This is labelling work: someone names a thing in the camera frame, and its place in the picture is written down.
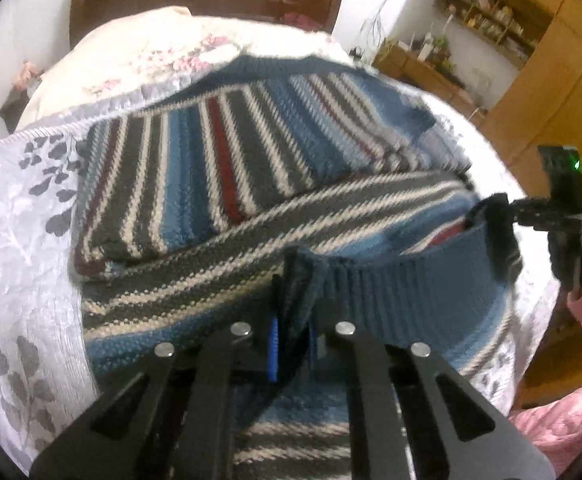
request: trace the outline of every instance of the wooden desk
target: wooden desk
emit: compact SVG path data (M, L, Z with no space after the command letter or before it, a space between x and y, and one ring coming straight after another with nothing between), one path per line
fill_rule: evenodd
M419 61L415 53L394 46L383 60L374 62L373 66L388 77L438 96L467 119L470 117L471 123L476 127L479 128L482 124L485 115L482 112L473 113L477 106L471 97L432 66Z

